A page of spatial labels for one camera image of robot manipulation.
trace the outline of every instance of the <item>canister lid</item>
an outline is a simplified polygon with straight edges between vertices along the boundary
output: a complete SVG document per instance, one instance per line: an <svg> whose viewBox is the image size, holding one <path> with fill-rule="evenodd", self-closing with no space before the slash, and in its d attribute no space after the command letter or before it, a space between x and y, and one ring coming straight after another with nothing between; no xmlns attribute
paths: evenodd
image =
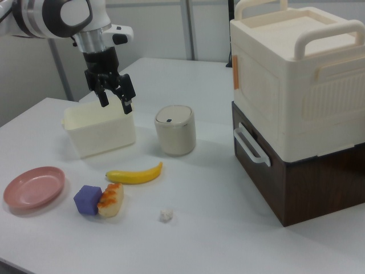
<svg viewBox="0 0 365 274"><path fill-rule="evenodd" d="M186 123L192 114L192 109L187 106L164 107L156 115L156 121L171 125Z"/></svg>

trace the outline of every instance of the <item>white storage box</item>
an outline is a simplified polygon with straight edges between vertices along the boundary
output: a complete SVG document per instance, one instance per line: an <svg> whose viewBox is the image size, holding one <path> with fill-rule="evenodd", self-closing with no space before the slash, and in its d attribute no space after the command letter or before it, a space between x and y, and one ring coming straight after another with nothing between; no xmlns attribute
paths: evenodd
<svg viewBox="0 0 365 274"><path fill-rule="evenodd" d="M312 7L230 23L234 102L294 162L365 142L365 26Z"/></svg>
<svg viewBox="0 0 365 274"><path fill-rule="evenodd" d="M124 114L118 97L109 105L99 101L80 104L64 111L63 127L81 158L132 144L136 140L132 112Z"/></svg>

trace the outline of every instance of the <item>round canister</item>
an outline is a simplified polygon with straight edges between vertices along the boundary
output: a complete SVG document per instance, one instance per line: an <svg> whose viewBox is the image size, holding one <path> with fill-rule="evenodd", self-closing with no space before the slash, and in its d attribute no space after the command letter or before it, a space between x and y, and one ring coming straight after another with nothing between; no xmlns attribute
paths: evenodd
<svg viewBox="0 0 365 274"><path fill-rule="evenodd" d="M162 108L155 118L162 150L172 156L191 152L196 144L194 112L187 106Z"/></svg>

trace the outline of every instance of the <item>dark brown drawer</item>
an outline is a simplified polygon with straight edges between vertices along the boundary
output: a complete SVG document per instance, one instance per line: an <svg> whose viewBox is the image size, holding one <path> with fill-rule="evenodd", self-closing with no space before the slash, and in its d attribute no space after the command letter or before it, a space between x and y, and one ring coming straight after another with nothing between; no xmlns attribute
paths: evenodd
<svg viewBox="0 0 365 274"><path fill-rule="evenodd" d="M241 134L253 156L235 138L236 157L283 226L365 202L364 143L333 154L286 163L234 102L232 111L233 129L242 124L268 156L270 166L252 161L259 154Z"/></svg>

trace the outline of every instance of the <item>purple cube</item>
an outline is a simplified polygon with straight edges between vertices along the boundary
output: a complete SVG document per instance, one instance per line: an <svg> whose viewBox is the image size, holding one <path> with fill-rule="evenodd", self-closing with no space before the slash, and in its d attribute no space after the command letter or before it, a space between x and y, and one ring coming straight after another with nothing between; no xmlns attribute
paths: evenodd
<svg viewBox="0 0 365 274"><path fill-rule="evenodd" d="M98 202L102 194L100 187L83 186L74 197L78 211L81 214L98 214Z"/></svg>

